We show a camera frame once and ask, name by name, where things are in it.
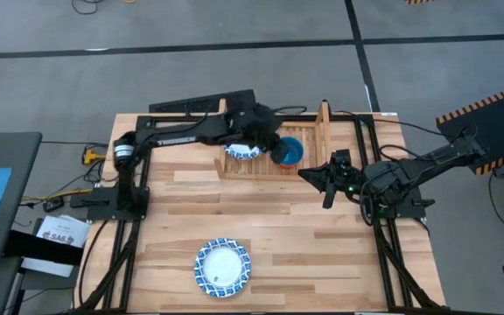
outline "blue and white plate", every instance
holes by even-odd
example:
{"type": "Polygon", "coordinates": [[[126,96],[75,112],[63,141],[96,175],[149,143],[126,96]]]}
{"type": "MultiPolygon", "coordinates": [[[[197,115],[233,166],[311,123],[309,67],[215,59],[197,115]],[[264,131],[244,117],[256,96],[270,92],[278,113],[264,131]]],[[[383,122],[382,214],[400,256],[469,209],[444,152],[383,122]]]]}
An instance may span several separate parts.
{"type": "Polygon", "coordinates": [[[237,159],[251,159],[261,155],[263,152],[258,147],[250,149],[246,144],[224,145],[225,152],[237,159]]]}
{"type": "Polygon", "coordinates": [[[215,239],[199,250],[193,273],[206,294],[227,298],[241,291],[250,279],[250,257],[237,241],[215,239]]]}

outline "wooden tabletop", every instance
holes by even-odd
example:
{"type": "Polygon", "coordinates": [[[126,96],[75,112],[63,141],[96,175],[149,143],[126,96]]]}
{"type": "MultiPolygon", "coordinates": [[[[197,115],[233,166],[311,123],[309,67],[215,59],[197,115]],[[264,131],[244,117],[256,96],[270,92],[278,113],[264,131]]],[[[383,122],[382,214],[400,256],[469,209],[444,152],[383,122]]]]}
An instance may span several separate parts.
{"type": "MultiPolygon", "coordinates": [[[[397,120],[395,115],[374,116],[397,120]]],[[[136,120],[136,114],[117,115],[111,139],[133,130],[136,120]]],[[[376,130],[380,145],[404,146],[398,124],[377,122],[376,130]]],[[[373,161],[365,132],[367,153],[373,161]]],[[[351,122],[332,122],[331,142],[333,150],[348,148],[353,165],[361,168],[351,122]]],[[[214,166],[218,154],[218,147],[199,143],[152,152],[149,211],[137,244],[129,312],[387,309],[373,230],[363,223],[358,205],[337,194],[333,208],[324,209],[324,195],[302,181],[219,180],[214,166]],[[229,298],[207,296],[193,275],[198,250],[218,237],[234,238],[243,244],[252,264],[245,290],[229,298]]],[[[399,150],[389,154],[403,157],[399,150]]],[[[115,174],[109,151],[104,178],[115,174]]],[[[87,244],[101,224],[96,222],[91,227],[87,244]]],[[[408,270],[432,299],[443,304],[427,232],[410,219],[397,220],[396,224],[408,270]]],[[[83,283],[85,299],[108,270],[115,232],[116,222],[111,221],[89,257],[83,283]]],[[[391,265],[390,269],[395,300],[400,305],[397,274],[391,265]]],[[[121,271],[113,306],[119,303],[122,280],[121,271]]]]}

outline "wooden dish rack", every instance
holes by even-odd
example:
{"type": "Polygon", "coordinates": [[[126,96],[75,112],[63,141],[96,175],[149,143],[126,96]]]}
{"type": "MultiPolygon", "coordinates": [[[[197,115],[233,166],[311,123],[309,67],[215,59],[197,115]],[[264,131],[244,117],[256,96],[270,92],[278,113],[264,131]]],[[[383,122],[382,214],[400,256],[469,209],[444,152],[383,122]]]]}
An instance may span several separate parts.
{"type": "MultiPolygon", "coordinates": [[[[225,111],[227,104],[220,100],[219,111],[225,111]]],[[[284,169],[271,161],[270,154],[264,153],[250,160],[240,160],[228,155],[220,148],[219,156],[213,161],[220,179],[247,180],[302,180],[297,172],[303,168],[321,166],[330,159],[330,110],[327,101],[322,101],[314,122],[283,122],[277,131],[281,137],[295,137],[303,144],[304,155],[297,165],[284,169]]]]}

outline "black desk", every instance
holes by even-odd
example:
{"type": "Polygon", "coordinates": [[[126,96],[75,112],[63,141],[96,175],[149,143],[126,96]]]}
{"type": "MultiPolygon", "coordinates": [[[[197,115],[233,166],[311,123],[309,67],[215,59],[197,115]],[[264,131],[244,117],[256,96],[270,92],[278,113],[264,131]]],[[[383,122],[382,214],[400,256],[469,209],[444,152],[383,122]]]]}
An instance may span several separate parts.
{"type": "Polygon", "coordinates": [[[0,203],[0,312],[7,303],[21,262],[20,257],[1,258],[1,254],[31,174],[41,139],[42,135],[37,132],[0,133],[0,168],[12,168],[0,203]]]}

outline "concrete floor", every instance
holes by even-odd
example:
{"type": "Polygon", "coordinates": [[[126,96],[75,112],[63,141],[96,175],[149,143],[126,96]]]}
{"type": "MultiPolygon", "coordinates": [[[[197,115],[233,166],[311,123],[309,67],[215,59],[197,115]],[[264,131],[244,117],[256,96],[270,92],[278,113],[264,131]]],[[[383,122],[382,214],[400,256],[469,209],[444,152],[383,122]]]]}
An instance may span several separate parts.
{"type": "MultiPolygon", "coordinates": [[[[504,34],[500,0],[353,4],[363,38],[504,34]]],[[[77,15],[69,1],[0,0],[0,53],[352,37],[346,6],[338,0],[104,0],[92,16],[77,15]]],[[[504,90],[504,41],[365,49],[381,111],[398,112],[405,122],[434,128],[436,116],[504,90]]],[[[244,88],[273,107],[316,109],[326,98],[334,110],[369,109],[352,45],[0,59],[0,131],[107,142],[116,113],[244,88]]],[[[445,142],[403,131],[416,152],[445,142]]],[[[43,145],[26,193],[46,195],[83,173],[81,149],[43,145]]],[[[424,185],[422,193],[437,200],[428,219],[447,304],[504,313],[504,227],[489,203],[487,179],[453,171],[424,185]]],[[[493,195],[504,216],[504,180],[493,182],[493,195]]],[[[44,215],[23,207],[17,220],[44,215]]],[[[70,299],[70,291],[46,292],[25,303],[21,314],[62,311],[70,299]]]]}

